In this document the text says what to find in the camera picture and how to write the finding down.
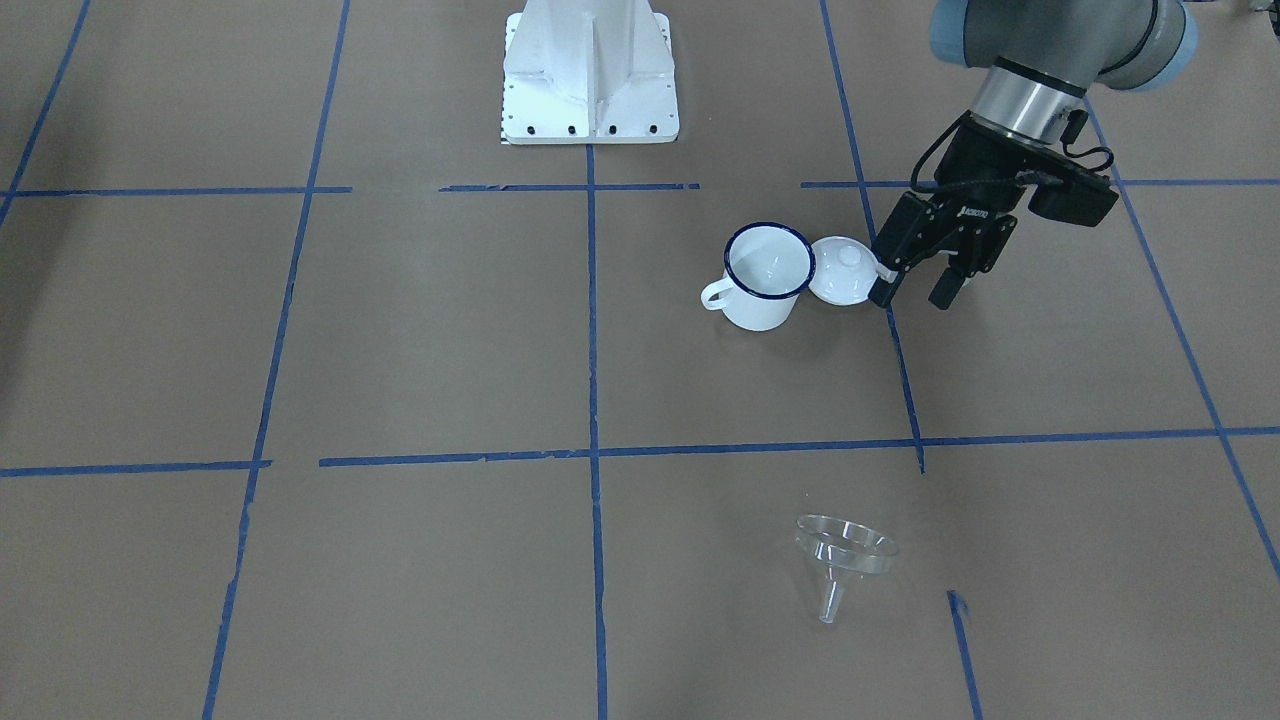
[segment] white stand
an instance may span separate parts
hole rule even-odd
[[[507,18],[502,137],[512,145],[671,142],[671,22],[649,0],[529,0]]]

